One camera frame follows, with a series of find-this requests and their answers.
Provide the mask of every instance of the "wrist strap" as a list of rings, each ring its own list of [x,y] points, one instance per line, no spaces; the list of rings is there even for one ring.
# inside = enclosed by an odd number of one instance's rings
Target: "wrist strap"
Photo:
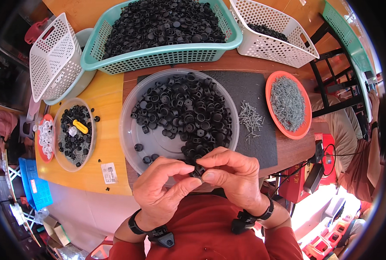
[[[146,234],[147,233],[146,231],[143,231],[142,229],[140,229],[138,227],[137,223],[135,222],[135,216],[140,211],[141,211],[141,209],[137,210],[135,213],[132,214],[132,216],[128,220],[129,229],[131,229],[131,231],[134,232],[137,235],[142,235],[142,234]]]
[[[267,220],[274,211],[274,202],[273,200],[267,196],[267,198],[270,200],[270,206],[268,209],[264,212],[261,216],[253,216],[249,214],[248,211],[243,210],[238,213],[238,218],[234,219],[231,224],[231,231],[232,233],[238,235],[243,233],[244,231],[247,231],[248,229],[252,229],[252,227],[255,225],[255,221],[257,220]]]
[[[378,122],[377,121],[373,122],[373,124],[371,125],[371,136],[370,136],[371,138],[373,137],[373,130],[375,128],[378,130]]]
[[[143,231],[135,222],[135,216],[140,212],[141,209],[137,210],[128,220],[129,229],[137,235],[148,235],[148,240],[151,242],[156,242],[161,247],[170,248],[174,246],[174,236],[172,232],[167,232],[167,226],[162,225],[158,228],[154,228],[151,231]]]

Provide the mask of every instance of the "label sticker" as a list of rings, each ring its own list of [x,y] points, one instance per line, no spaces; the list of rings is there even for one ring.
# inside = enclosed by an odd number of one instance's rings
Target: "label sticker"
[[[30,182],[31,182],[31,188],[33,189],[33,193],[37,193],[36,181],[32,179]]]
[[[101,164],[103,179],[105,184],[115,184],[118,182],[116,176],[115,165],[113,163]]]

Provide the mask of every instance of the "white plastic basket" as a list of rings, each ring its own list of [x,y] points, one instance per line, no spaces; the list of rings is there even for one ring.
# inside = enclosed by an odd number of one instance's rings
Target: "white plastic basket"
[[[62,13],[44,30],[30,50],[34,101],[59,98],[81,71],[81,55],[73,28]]]
[[[242,30],[238,53],[287,64],[296,68],[319,58],[315,45],[292,17],[250,0],[229,0],[230,11]],[[251,30],[248,23],[262,25],[284,34],[290,43]]]

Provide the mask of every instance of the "black metal frame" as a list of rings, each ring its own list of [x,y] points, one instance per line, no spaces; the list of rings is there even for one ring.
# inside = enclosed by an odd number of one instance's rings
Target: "black metal frame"
[[[334,49],[330,52],[320,54],[319,59],[315,59],[315,60],[310,61],[310,65],[312,67],[313,73],[315,74],[317,85],[318,85],[318,88],[320,90],[322,100],[323,100],[323,105],[324,105],[323,109],[313,111],[312,117],[313,118],[319,117],[319,116],[322,116],[325,114],[329,114],[331,112],[341,110],[341,109],[346,108],[346,107],[354,107],[354,109],[356,109],[356,111],[358,111],[358,112],[364,111],[364,115],[366,116],[365,100],[364,100],[364,95],[362,93],[361,85],[360,85],[362,83],[359,81],[359,78],[356,75],[356,72],[354,70],[353,64],[352,64],[351,59],[350,59],[350,55],[347,52],[345,45],[342,43],[342,41],[340,40],[338,35],[335,33],[333,28],[327,23],[327,21],[323,17],[322,17],[322,19],[324,20],[324,23],[320,26],[319,29],[317,29],[317,31],[310,38],[311,41],[313,42],[313,44],[316,44],[321,38],[323,38],[323,36],[325,36],[326,33],[330,33],[333,36],[333,38],[335,38],[337,40],[337,42],[339,43],[341,48]],[[328,59],[332,58],[334,56],[340,55],[340,54],[345,54],[345,56],[349,62],[349,67],[335,75],[333,72],[332,66],[330,65]],[[325,80],[325,81],[322,81],[322,77],[321,77],[320,72],[316,66],[316,63],[321,61],[321,60],[326,61],[327,66],[329,67],[330,73],[332,74],[332,77]],[[337,79],[339,79],[343,75],[346,75],[347,81],[343,82],[343,83],[338,83]],[[326,85],[330,84],[331,82],[334,82],[335,84],[332,86],[325,87]],[[352,86],[356,87],[356,89],[357,89],[356,92],[353,91]],[[332,93],[332,92],[335,92],[335,91],[338,91],[340,89],[344,89],[347,87],[351,87],[350,90],[352,93],[352,97],[347,99],[346,101],[343,101],[343,102],[340,102],[338,104],[330,106],[329,101],[328,101],[327,96],[326,96],[327,93]],[[362,108],[358,108],[357,107],[358,104],[362,104]]]

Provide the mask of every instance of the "yellow table surface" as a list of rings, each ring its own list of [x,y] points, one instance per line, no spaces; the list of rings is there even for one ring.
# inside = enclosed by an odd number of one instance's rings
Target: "yellow table surface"
[[[40,157],[36,144],[36,161],[39,177],[80,190],[98,193],[132,195],[126,174],[125,156],[119,143],[119,118],[122,109],[123,73],[107,75],[97,71],[92,82],[78,96],[94,108],[93,116],[99,116],[96,123],[96,147],[88,162],[78,171],[69,172],[63,169],[54,157],[46,164]],[[59,104],[50,107],[54,118]],[[105,184],[101,164],[113,162],[118,183]]]

